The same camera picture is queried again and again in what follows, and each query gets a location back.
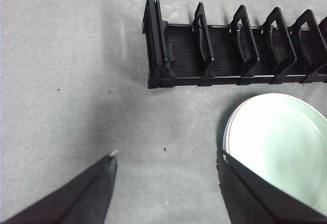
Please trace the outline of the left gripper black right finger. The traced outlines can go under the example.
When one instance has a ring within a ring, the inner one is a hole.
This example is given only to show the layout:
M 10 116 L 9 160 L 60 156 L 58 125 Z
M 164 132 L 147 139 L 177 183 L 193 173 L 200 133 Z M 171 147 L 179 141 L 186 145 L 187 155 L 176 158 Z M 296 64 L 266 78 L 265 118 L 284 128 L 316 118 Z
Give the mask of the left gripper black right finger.
M 326 223 L 326 216 L 274 187 L 225 152 L 219 186 L 231 223 Z

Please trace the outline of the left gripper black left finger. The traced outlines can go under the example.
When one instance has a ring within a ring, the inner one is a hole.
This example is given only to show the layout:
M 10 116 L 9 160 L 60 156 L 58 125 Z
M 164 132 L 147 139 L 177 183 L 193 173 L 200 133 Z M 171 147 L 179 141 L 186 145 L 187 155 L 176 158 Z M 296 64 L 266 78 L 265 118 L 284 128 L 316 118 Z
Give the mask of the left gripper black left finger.
M 113 196 L 116 152 L 4 223 L 104 223 Z

